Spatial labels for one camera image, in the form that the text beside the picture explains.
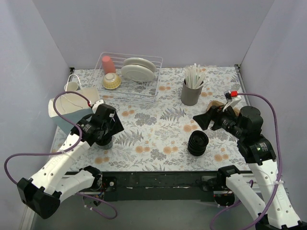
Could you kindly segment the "white plate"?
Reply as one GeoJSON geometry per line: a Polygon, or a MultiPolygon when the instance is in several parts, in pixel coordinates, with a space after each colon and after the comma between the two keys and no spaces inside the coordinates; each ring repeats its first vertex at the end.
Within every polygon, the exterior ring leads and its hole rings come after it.
{"type": "Polygon", "coordinates": [[[151,70],[152,72],[156,71],[156,66],[154,65],[154,63],[140,57],[130,57],[125,59],[123,61],[123,66],[126,65],[139,65],[151,70]]]}
{"type": "Polygon", "coordinates": [[[126,65],[121,68],[121,75],[131,81],[149,82],[155,78],[154,73],[139,65],[126,65]]]}

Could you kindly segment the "bundle of white straws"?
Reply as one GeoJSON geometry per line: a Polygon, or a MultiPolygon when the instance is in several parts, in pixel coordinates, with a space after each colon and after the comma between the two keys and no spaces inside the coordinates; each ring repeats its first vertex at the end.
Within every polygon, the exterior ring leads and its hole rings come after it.
{"type": "Polygon", "coordinates": [[[184,67],[185,83],[190,89],[200,89],[209,83],[209,75],[206,68],[194,63],[184,67]]]}

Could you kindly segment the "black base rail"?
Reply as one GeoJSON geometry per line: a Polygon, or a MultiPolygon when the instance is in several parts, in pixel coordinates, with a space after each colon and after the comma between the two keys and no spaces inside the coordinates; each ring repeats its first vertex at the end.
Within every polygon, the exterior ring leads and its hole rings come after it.
{"type": "Polygon", "coordinates": [[[200,200],[214,201],[215,196],[231,195],[217,181],[217,171],[103,172],[103,187],[82,192],[104,192],[105,201],[200,200]]]}

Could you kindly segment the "grey straw holder cup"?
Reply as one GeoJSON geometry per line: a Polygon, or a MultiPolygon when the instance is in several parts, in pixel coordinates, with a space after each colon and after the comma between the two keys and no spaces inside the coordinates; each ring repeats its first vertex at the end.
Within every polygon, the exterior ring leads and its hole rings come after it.
{"type": "Polygon", "coordinates": [[[181,92],[181,101],[184,105],[194,106],[197,104],[202,88],[199,89],[191,89],[187,86],[186,80],[184,80],[181,92]]]}

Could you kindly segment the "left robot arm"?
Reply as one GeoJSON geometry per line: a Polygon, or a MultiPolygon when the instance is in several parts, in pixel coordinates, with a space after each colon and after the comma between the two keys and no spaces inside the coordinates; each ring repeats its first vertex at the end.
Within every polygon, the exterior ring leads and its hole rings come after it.
{"type": "Polygon", "coordinates": [[[124,130],[114,107],[100,104],[93,114],[84,116],[71,129],[59,149],[59,154],[49,161],[30,179],[17,183],[21,200],[41,218],[51,217],[62,201],[83,189],[96,192],[103,186],[102,172],[87,166],[77,174],[64,179],[68,169],[87,152],[93,144],[109,146],[113,135],[124,130]]]}

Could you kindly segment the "front white plate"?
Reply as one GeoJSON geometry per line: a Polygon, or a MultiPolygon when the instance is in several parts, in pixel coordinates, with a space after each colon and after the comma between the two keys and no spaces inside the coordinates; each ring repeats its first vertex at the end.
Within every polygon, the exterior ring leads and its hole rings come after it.
{"type": "Polygon", "coordinates": [[[121,68],[121,75],[131,81],[149,82],[155,78],[154,73],[139,65],[126,65],[121,68]]]}

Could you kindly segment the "dark coffee cup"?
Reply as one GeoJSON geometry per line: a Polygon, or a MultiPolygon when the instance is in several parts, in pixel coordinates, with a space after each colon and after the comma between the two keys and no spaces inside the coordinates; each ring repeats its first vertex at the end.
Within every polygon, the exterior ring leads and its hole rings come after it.
{"type": "Polygon", "coordinates": [[[103,149],[103,150],[108,150],[108,149],[111,149],[112,146],[113,146],[113,141],[112,141],[112,137],[109,137],[109,138],[105,138],[105,139],[102,139],[100,141],[96,141],[95,142],[96,145],[103,149]]]}

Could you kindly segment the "small white mug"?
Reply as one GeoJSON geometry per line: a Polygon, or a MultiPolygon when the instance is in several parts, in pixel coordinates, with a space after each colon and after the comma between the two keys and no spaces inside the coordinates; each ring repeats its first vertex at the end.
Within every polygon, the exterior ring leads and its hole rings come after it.
{"type": "Polygon", "coordinates": [[[68,82],[64,86],[64,91],[65,92],[67,92],[67,91],[75,92],[77,90],[79,90],[79,85],[76,82],[68,82]]]}

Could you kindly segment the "brown cardboard cup carrier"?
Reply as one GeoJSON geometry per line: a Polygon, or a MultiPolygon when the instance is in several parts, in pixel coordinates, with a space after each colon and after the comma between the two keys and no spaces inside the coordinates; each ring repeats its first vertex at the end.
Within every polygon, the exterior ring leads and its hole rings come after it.
{"type": "MultiPolygon", "coordinates": [[[[208,105],[208,107],[207,107],[207,109],[206,109],[206,112],[207,112],[212,106],[224,106],[224,103],[223,103],[223,102],[220,102],[220,101],[217,101],[217,100],[213,100],[213,101],[211,101],[211,102],[209,103],[209,105],[208,105]]],[[[239,113],[240,113],[240,110],[239,110],[238,108],[234,108],[233,110],[234,110],[236,116],[238,116],[239,113]]]]}

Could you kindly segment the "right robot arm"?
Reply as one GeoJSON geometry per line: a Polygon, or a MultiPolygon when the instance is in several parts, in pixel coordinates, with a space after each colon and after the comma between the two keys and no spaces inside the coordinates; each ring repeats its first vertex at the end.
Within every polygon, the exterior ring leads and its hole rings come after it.
{"type": "Polygon", "coordinates": [[[231,189],[244,204],[256,223],[258,230],[305,230],[306,222],[294,211],[278,175],[276,154],[271,143],[262,135],[263,119],[260,111],[252,106],[244,106],[238,115],[231,107],[211,106],[193,119],[202,130],[213,122],[212,130],[224,129],[237,138],[237,147],[252,171],[262,196],[251,187],[244,185],[238,169],[231,165],[219,169],[218,187],[231,189]]]}

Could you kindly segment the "floral table mat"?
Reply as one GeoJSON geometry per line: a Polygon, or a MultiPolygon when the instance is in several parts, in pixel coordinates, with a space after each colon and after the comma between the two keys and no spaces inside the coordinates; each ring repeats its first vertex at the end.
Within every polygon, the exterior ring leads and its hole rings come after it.
{"type": "Polygon", "coordinates": [[[109,150],[93,145],[71,167],[75,172],[92,165],[102,171],[215,171],[227,165],[248,170],[237,149],[237,139],[220,129],[206,130],[209,144],[199,157],[191,155],[188,139],[199,126],[193,116],[206,111],[209,103],[225,103],[224,92],[242,90],[234,67],[205,67],[209,82],[198,103],[186,106],[180,100],[184,70],[163,68],[151,89],[154,103],[126,102],[115,92],[99,89],[105,102],[117,109],[124,130],[113,137],[109,150]]]}

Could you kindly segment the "pink plastic cup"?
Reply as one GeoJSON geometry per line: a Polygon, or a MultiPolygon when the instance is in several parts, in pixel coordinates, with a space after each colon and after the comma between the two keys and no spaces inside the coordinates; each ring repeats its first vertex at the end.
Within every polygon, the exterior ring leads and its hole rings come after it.
{"type": "Polygon", "coordinates": [[[116,68],[110,56],[102,57],[102,66],[105,74],[116,73],[116,68]]]}

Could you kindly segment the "stack of black lids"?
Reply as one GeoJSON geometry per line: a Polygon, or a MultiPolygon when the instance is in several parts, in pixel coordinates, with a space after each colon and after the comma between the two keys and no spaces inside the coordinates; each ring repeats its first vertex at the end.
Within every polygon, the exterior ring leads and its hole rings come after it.
{"type": "Polygon", "coordinates": [[[199,130],[193,131],[188,141],[188,151],[193,156],[201,156],[205,153],[209,144],[208,136],[199,130]]]}

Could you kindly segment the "light blue paper bag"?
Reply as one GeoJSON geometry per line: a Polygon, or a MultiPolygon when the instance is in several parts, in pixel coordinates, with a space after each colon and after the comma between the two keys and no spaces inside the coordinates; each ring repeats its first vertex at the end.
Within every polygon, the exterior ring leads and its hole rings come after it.
{"type": "MultiPolygon", "coordinates": [[[[85,96],[92,103],[100,100],[100,96],[97,88],[83,88],[78,90],[78,93],[85,96]]],[[[53,99],[49,100],[48,103],[48,115],[53,120],[53,122],[66,134],[68,135],[73,128],[73,125],[66,122],[60,118],[53,108],[53,99]]],[[[73,123],[78,123],[84,116],[91,114],[93,111],[88,106],[87,101],[82,97],[68,93],[61,95],[56,101],[56,108],[58,112],[63,115],[66,119],[72,121],[73,123]]]]}

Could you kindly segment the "yellow patterned bowl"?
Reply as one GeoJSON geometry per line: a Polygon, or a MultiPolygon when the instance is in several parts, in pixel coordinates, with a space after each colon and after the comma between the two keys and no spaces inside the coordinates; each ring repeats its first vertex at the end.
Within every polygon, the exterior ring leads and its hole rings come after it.
{"type": "Polygon", "coordinates": [[[102,85],[107,90],[113,90],[121,85],[121,78],[116,73],[108,73],[103,77],[102,85]]]}

